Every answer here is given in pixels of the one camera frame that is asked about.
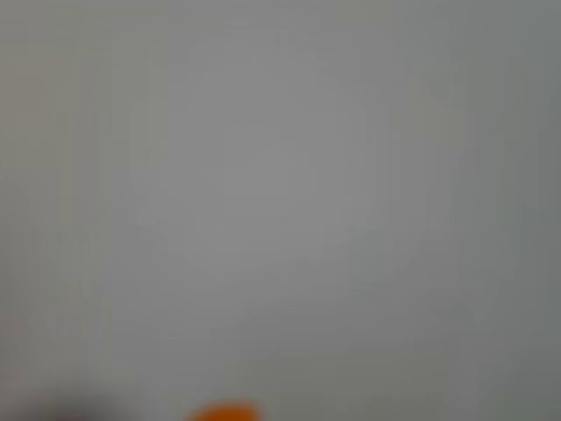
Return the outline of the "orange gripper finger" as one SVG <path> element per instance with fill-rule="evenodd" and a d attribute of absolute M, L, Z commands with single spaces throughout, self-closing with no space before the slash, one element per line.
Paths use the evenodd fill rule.
<path fill-rule="evenodd" d="M 187 421 L 262 421 L 259 408 L 246 401 L 208 403 L 190 412 Z"/>

